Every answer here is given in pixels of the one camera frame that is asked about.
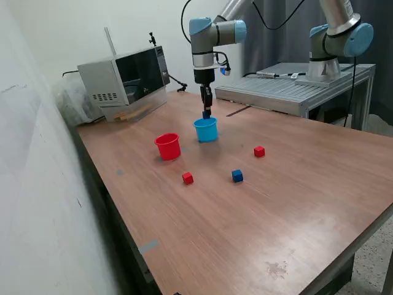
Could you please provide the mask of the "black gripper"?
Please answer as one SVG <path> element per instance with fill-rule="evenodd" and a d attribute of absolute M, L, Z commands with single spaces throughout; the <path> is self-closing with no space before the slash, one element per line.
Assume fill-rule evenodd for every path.
<path fill-rule="evenodd" d="M 213 68 L 194 69 L 194 80 L 196 84 L 200 84 L 201 100 L 205 113 L 211 113 L 212 92 L 210 84 L 215 81 L 215 73 Z"/>

